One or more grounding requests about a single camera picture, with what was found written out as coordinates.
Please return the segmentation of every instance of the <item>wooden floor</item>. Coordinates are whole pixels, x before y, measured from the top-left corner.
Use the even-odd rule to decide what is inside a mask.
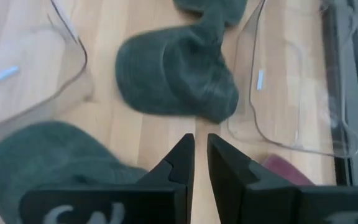
[[[196,173],[192,223],[220,223],[208,176],[206,140],[209,133],[220,135],[256,161],[263,161],[270,153],[276,153],[299,168],[314,183],[335,183],[333,160],[330,157],[279,149],[268,144],[247,144],[235,140],[230,135],[226,122],[215,125],[201,118],[146,115],[130,109],[122,101],[114,79],[114,62],[122,42],[143,31],[191,24],[198,19],[176,10],[172,0],[60,0],[60,2],[88,51],[88,65],[95,83],[95,92],[92,99],[61,114],[57,119],[68,121],[84,129],[107,146],[122,162],[145,169],[152,169],[185,133],[195,134]],[[249,0],[241,23],[236,27],[227,28],[222,51],[228,67],[232,70],[235,65],[237,38],[258,3],[258,0]],[[281,66],[285,66],[287,70],[296,69],[291,65],[292,63],[287,61]],[[292,88],[299,88],[293,87],[296,82],[286,83],[288,86],[274,89],[278,99],[288,100],[296,97],[296,93],[291,91]],[[281,118],[260,118],[263,120],[260,121],[263,127],[275,127],[278,124],[283,126],[287,119],[288,123],[292,123],[289,121],[293,119],[291,113],[280,114],[280,111],[286,110],[275,108],[273,104],[267,103],[269,100],[258,102],[257,110],[273,111],[275,117]],[[309,132],[314,133],[315,138],[322,134],[329,134],[311,123],[308,125]]]

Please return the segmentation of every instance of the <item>wooden surface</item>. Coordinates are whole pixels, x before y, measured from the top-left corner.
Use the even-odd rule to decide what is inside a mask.
[[[285,1],[289,4],[301,2],[301,0],[283,0],[282,2]],[[143,31],[191,24],[198,20],[195,16],[176,10],[172,0],[60,0],[60,2],[74,23],[88,51],[88,68],[95,83],[95,91],[92,99],[61,114],[57,119],[68,121],[84,129],[107,146],[122,162],[145,169],[152,169],[185,133],[194,133],[196,138],[196,173],[192,223],[220,223],[208,176],[206,157],[208,133],[219,134],[258,162],[263,161],[270,153],[276,153],[299,168],[314,183],[335,183],[333,160],[329,157],[279,149],[267,144],[247,144],[235,140],[230,135],[226,122],[215,125],[201,118],[146,115],[130,109],[122,101],[114,79],[114,62],[117,50],[122,42]],[[258,3],[258,0],[249,0],[241,23],[238,26],[227,28],[225,33],[222,51],[228,67],[232,70],[234,70],[235,64],[237,38]],[[272,10],[271,13],[280,12],[279,10]],[[276,24],[271,24],[272,21],[265,21],[262,26],[266,29],[275,27],[275,29],[278,29],[277,32],[283,32],[286,35],[300,35],[298,39],[305,41],[301,41],[301,43],[307,49],[310,49],[308,45],[310,43],[317,42],[316,46],[321,45],[318,43],[321,39],[296,33],[290,30],[290,26],[287,25],[288,22],[304,21],[294,21],[285,16],[277,16],[282,19],[274,21]],[[264,44],[259,47],[266,48],[269,44],[272,44],[266,42],[267,40],[261,41]],[[322,49],[315,46],[311,49],[314,49],[312,54],[318,60],[315,64],[309,65],[307,69],[312,68],[310,72],[317,70],[316,73],[323,73],[321,72],[323,64],[319,61]],[[288,74],[294,74],[299,69],[295,63],[291,62],[291,60],[294,60],[291,54],[287,54],[285,58],[280,58],[281,61],[269,62],[270,58],[266,59],[264,63],[269,64],[270,69],[281,70],[281,74],[284,76],[289,77]],[[269,90],[270,94],[264,92],[264,96],[254,95],[253,97],[258,101],[257,110],[268,111],[265,114],[266,117],[271,118],[274,114],[274,118],[279,118],[262,118],[261,125],[280,131],[279,128],[284,127],[285,124],[291,124],[292,129],[284,129],[278,135],[281,138],[291,140],[293,128],[297,126],[297,124],[294,124],[294,116],[298,116],[298,114],[293,109],[283,108],[283,105],[298,101],[296,93],[300,87],[298,81],[291,81],[293,79],[288,77],[267,80],[264,88],[269,87],[266,90]],[[324,82],[323,77],[319,77],[318,80]],[[318,91],[317,88],[314,88],[310,93],[311,97],[315,96]],[[277,97],[276,100],[271,98],[272,94]],[[286,103],[268,103],[272,100]],[[317,104],[316,99],[310,100],[310,102],[309,107],[311,108],[313,108],[313,104]],[[313,122],[316,117],[315,113],[305,113],[302,116],[306,116],[304,120],[309,121],[309,123],[304,124],[308,127],[309,138],[313,140],[328,138],[329,133],[326,129],[313,125],[316,123]]]

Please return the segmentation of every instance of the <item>maroon fabric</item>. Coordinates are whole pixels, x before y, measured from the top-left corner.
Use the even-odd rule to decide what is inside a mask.
[[[262,163],[262,165],[273,173],[289,180],[296,185],[314,185],[305,175],[288,161],[278,155],[272,154]]]

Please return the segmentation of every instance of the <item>transparent plastic bin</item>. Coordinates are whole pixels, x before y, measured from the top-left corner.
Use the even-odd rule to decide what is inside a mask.
[[[0,0],[0,139],[93,91],[87,54],[57,0]]]
[[[327,156],[357,153],[341,69],[355,29],[354,12],[342,0],[262,0],[237,43],[240,98],[227,122],[230,134]]]

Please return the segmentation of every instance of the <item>black plastic piece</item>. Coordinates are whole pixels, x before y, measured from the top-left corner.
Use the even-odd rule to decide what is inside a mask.
[[[295,186],[215,134],[208,163],[222,224],[358,222],[358,187]]]
[[[194,136],[186,134],[136,184],[105,185],[92,190],[70,186],[34,190],[21,200],[21,220],[23,224],[45,223],[51,211],[62,209],[53,224],[85,224],[95,212],[104,214],[107,223],[116,223],[110,220],[122,216],[122,223],[187,224],[191,220],[194,164]]]

